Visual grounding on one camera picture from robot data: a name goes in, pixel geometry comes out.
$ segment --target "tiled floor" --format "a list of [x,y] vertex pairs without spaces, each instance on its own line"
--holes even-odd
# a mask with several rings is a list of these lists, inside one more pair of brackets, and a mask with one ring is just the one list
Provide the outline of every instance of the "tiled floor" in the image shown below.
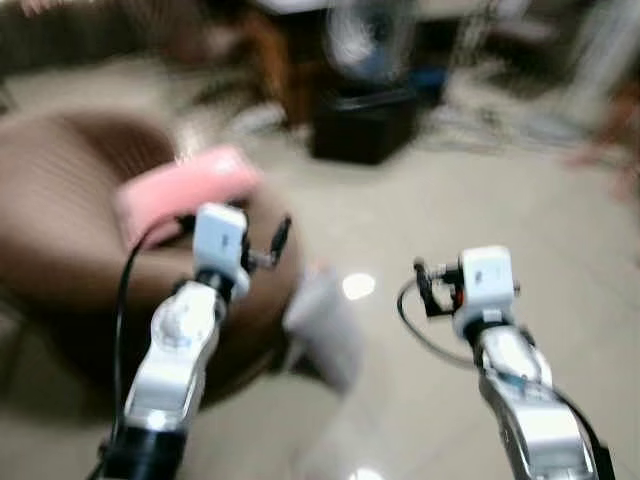
[[[134,62],[10,87],[27,110],[92,97],[170,119],[175,85],[157,72]],[[523,286],[519,319],[609,442],[618,478],[640,479],[640,232],[637,205],[607,195],[611,172],[567,171],[542,148],[479,155],[430,151],[419,139],[383,166],[361,168],[314,161],[281,133],[237,141],[282,186],[311,256],[376,278],[374,293],[354,304],[365,364],[345,399],[283,375],[202,412],[182,478],[373,478],[351,476],[364,468],[388,480],[511,478],[475,375],[430,356],[394,311],[415,256],[439,263],[503,243]],[[447,325],[433,335],[464,352]],[[0,410],[3,480],[86,475],[108,428],[95,405],[30,338]]]

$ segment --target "pink cushion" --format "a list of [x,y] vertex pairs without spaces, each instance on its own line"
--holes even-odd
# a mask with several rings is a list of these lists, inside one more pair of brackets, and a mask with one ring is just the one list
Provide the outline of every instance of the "pink cushion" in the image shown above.
[[[233,146],[216,147],[182,164],[154,168],[116,192],[115,207],[124,242],[132,248],[155,223],[193,214],[203,203],[241,199],[259,183],[259,172]],[[179,232],[177,222],[168,222],[147,238],[145,247],[157,245]]]

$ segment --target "brown sofa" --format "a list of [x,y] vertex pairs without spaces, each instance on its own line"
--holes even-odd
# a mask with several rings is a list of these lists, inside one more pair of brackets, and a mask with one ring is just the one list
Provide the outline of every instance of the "brown sofa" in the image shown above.
[[[0,288],[29,309],[58,351],[90,380],[111,376],[114,300],[127,252],[112,209],[127,179],[174,158],[162,129],[118,113],[71,113],[0,124]],[[264,185],[243,205],[257,248],[267,248],[285,209]],[[131,379],[157,305],[191,274],[188,241],[143,253],[124,328]],[[275,272],[258,272],[231,308],[208,373],[208,393],[233,391],[269,368],[285,346],[281,315],[296,288],[295,232]]]

